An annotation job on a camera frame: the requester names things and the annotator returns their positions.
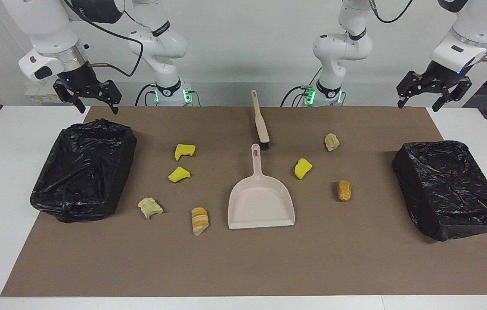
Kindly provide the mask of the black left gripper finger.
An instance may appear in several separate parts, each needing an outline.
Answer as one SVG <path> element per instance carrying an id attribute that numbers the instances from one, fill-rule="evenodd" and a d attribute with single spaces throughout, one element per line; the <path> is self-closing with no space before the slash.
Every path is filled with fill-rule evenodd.
<path id="1" fill-rule="evenodd" d="M 438 112 L 440 108 L 444 106 L 444 104 L 451 102 L 451 101 L 460 101 L 463 96 L 465 96 L 466 92 L 472 85 L 472 81 L 469 77 L 464 77 L 458 81 L 452 91 L 450 91 L 450 86 L 446 85 L 446 83 L 442 83 L 440 81 L 436 81 L 434 87 L 436 93 L 440 93 L 440 97 L 435 103 L 432 105 L 432 109 L 434 112 Z"/>
<path id="2" fill-rule="evenodd" d="M 409 71 L 403 77 L 402 81 L 397 85 L 397 94 L 399 100 L 397 102 L 398 108 L 403 108 L 407 101 L 421 93 L 421 75 L 414 71 Z"/>

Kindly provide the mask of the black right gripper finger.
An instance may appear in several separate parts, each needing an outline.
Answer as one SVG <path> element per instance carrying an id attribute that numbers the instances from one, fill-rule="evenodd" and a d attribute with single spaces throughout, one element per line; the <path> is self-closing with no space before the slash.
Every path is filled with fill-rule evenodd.
<path id="1" fill-rule="evenodd" d="M 104 82 L 105 103 L 110 107 L 114 115 L 118 114 L 118 105 L 121 102 L 122 94 L 112 80 Z"/>
<path id="2" fill-rule="evenodd" d="M 77 92 L 75 92 L 75 94 L 70 94 L 70 92 L 60 79 L 57 79 L 54 82 L 53 89 L 56 91 L 57 96 L 62 102 L 68 102 L 72 104 L 72 106 L 75 106 L 80 113 L 84 113 L 86 111 L 86 107 L 80 100 Z"/>

